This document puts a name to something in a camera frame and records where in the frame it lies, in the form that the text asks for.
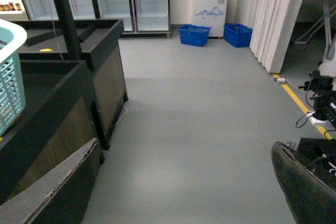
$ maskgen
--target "product on shelf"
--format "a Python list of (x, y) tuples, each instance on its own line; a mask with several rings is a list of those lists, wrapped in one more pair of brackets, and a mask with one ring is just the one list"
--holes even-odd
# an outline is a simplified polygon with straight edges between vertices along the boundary
[(22, 9), (21, 9), (21, 6), (20, 6), (20, 3), (15, 3), (15, 6), (16, 6), (16, 9), (17, 9), (17, 10), (22, 10)]
[(10, 10), (16, 10), (13, 2), (9, 2), (9, 7), (10, 7)]

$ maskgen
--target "black cable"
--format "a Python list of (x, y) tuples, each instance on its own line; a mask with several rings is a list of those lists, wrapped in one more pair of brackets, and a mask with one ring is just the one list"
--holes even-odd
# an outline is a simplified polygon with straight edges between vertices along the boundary
[(309, 88), (310, 88), (310, 85), (311, 85), (311, 82), (312, 82), (312, 81), (313, 81), (313, 75), (310, 76), (309, 85), (308, 85), (308, 87), (307, 87), (307, 91), (306, 91), (306, 103), (307, 103), (310, 107), (314, 108), (314, 106), (310, 105), (310, 103), (308, 102), (308, 91), (309, 91)]
[(308, 119), (309, 119), (310, 117), (313, 116), (313, 115), (308, 116), (307, 119), (306, 119), (306, 121), (305, 121), (302, 125), (298, 126), (298, 123), (301, 121), (301, 119), (304, 118), (304, 117), (307, 116), (307, 115), (308, 115), (308, 113), (307, 113), (307, 114), (304, 114), (302, 117), (299, 118), (299, 120), (296, 121), (296, 124), (295, 124), (295, 127), (296, 127), (296, 128), (299, 129), (299, 128), (305, 126), (305, 124), (308, 122)]
[(324, 134), (323, 134), (323, 136), (325, 137), (325, 139), (327, 139), (327, 137), (326, 137), (326, 133), (327, 133), (327, 132), (331, 132), (331, 131), (336, 131), (336, 130), (328, 130), (328, 131), (325, 131)]

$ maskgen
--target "yellow stripe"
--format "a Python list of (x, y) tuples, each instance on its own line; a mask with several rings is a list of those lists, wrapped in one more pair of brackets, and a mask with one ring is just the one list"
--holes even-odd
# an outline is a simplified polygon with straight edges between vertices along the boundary
[[(274, 73), (273, 74), (274, 78), (279, 77), (278, 74)], [(287, 85), (287, 84), (281, 84), (282, 87), (286, 90), (286, 92), (289, 94), (289, 96), (295, 101), (295, 103), (300, 107), (300, 109), (306, 114), (309, 112), (307, 106), (304, 105), (303, 102), (301, 102), (301, 100), (297, 97), (297, 95), (291, 90), (291, 88)], [(327, 138), (327, 139), (332, 139), (332, 136), (326, 132), (326, 128), (324, 128), (323, 126), (316, 126), (316, 128), (318, 129), (318, 131), (322, 134), (322, 136)]]

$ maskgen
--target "power cord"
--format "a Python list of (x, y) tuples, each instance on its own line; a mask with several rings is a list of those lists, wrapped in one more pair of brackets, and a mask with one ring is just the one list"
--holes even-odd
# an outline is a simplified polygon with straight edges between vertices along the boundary
[(313, 80), (313, 75), (310, 76), (310, 80), (309, 80), (309, 85), (307, 87), (307, 91), (306, 91), (306, 103), (311, 107), (311, 108), (314, 108), (314, 106), (312, 106), (309, 102), (308, 102), (308, 91), (309, 91), (309, 88), (310, 88), (310, 85), (311, 85), (311, 82)]
[(297, 86), (295, 86), (293, 83), (291, 83), (289, 80), (286, 79), (286, 77), (276, 77), (274, 78), (274, 82), (275, 83), (279, 83), (279, 84), (290, 84), (292, 87), (294, 87), (295, 89), (299, 90), (300, 92), (305, 93), (305, 91), (299, 89)]
[(305, 120), (305, 122), (303, 124), (301, 124), (300, 126), (298, 126), (298, 123), (301, 121), (302, 118), (304, 118), (305, 116), (307, 116), (310, 112), (304, 114), (302, 117), (299, 118), (299, 120), (296, 121), (296, 124), (295, 124), (295, 128), (301, 128), (303, 126), (305, 126), (305, 124), (308, 122), (309, 118), (311, 118), (313, 115), (310, 115), (307, 117), (307, 119)]
[(62, 52), (61, 52), (61, 48), (60, 48), (60, 46), (59, 46), (59, 42), (58, 42), (58, 36), (56, 35), (56, 26), (55, 26), (55, 21), (54, 21), (54, 17), (52, 16), (52, 9), (51, 9), (51, 3), (50, 3), (50, 0), (48, 0), (48, 4), (49, 4), (49, 10), (50, 10), (50, 17), (51, 17), (51, 22), (52, 22), (52, 28), (53, 28), (53, 31), (54, 31), (54, 36), (55, 36), (55, 39), (56, 39), (56, 42), (57, 42), (57, 49), (58, 49), (58, 51), (59, 51), (59, 54), (60, 54), (60, 56), (61, 56), (61, 59), (62, 60), (64, 60), (64, 58), (63, 58), (63, 54), (62, 54)]
[(112, 125), (112, 126), (116, 126), (116, 124), (118, 124), (121, 121), (121, 119), (123, 119), (123, 117), (127, 114), (128, 109), (125, 106), (122, 106), (122, 107), (126, 110), (125, 113), (123, 113), (123, 115), (121, 117), (119, 117), (119, 119), (117, 120), (117, 122), (114, 125)]
[(336, 130), (328, 130), (328, 131), (325, 131), (325, 132), (324, 132), (323, 136), (325, 137), (325, 139), (328, 140), (328, 138), (326, 137), (326, 134), (327, 134), (328, 132), (332, 132), (332, 131), (336, 131)]

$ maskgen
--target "black fabric cover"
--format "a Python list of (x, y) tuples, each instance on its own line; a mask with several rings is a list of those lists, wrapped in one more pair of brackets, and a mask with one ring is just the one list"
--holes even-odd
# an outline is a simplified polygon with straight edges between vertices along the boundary
[(271, 159), (296, 223), (336, 223), (335, 176), (280, 142), (273, 145)]

